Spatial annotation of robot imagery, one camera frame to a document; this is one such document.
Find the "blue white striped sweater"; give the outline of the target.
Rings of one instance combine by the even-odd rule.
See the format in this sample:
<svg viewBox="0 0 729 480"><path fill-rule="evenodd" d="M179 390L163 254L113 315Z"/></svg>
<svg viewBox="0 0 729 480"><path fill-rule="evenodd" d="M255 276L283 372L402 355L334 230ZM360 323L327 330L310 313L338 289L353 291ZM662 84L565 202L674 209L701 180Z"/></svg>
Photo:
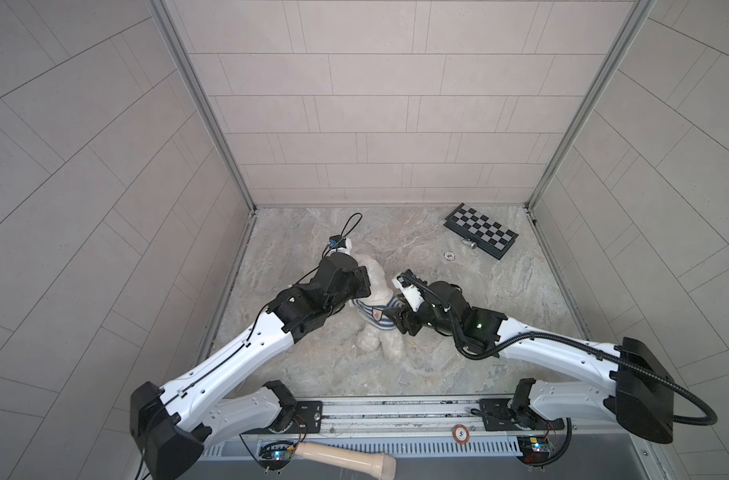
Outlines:
<svg viewBox="0 0 729 480"><path fill-rule="evenodd" d="M396 325L393 320L390 320L386 316L386 311L401 307L403 304L398 298L393 297L386 304L370 305L366 304L362 299L350 300L350 306L354 308L354 311L364 319L370 326L377 328L378 330L391 331L396 329Z"/></svg>

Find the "white teddy bear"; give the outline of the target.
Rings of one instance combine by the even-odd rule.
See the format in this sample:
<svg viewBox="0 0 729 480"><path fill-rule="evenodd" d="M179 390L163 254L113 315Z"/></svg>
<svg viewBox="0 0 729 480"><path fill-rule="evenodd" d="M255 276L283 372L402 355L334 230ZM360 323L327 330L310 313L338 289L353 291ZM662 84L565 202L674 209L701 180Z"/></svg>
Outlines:
<svg viewBox="0 0 729 480"><path fill-rule="evenodd" d="M370 280L371 294L350 300L350 306L364 319L364 328L356 336L356 346L364 352L381 348L388 362L402 362L406 357L403 334L385 314L387 309L399 307L402 303L394 294L384 269L372 256L354 253L350 239L344 242L340 252L352 256L358 265L366 267Z"/></svg>

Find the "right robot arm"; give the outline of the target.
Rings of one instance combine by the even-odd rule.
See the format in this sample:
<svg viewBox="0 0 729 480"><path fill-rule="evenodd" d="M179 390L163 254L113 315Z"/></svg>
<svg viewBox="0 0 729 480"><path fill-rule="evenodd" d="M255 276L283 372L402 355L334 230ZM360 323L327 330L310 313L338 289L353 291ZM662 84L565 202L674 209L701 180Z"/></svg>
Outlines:
<svg viewBox="0 0 729 480"><path fill-rule="evenodd" d="M407 302L388 314L402 334L415 336L424 327L432 328L452 337L468 360L521 360L570 377L560 384L522 381L510 403L514 416L614 420L650 442L673 442L673 380L644 342L626 337L612 344L554 334L474 307L459 286L444 281L428 285L403 274L393 284Z"/></svg>

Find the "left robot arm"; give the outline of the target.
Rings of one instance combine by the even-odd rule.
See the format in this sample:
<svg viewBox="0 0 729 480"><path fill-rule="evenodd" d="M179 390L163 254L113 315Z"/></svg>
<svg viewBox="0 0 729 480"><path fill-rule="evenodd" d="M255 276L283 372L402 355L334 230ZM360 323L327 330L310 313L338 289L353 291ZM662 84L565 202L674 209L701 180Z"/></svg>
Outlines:
<svg viewBox="0 0 729 480"><path fill-rule="evenodd" d="M136 478L176 479L224 438L284 429L296 405L284 384L270 382L242 399L226 396L348 302L369 297L372 287L367 266L334 252L320 260L309 282L282 290L244 332L208 359L162 386L150 381L138 386L130 396L130 435L140 451Z"/></svg>

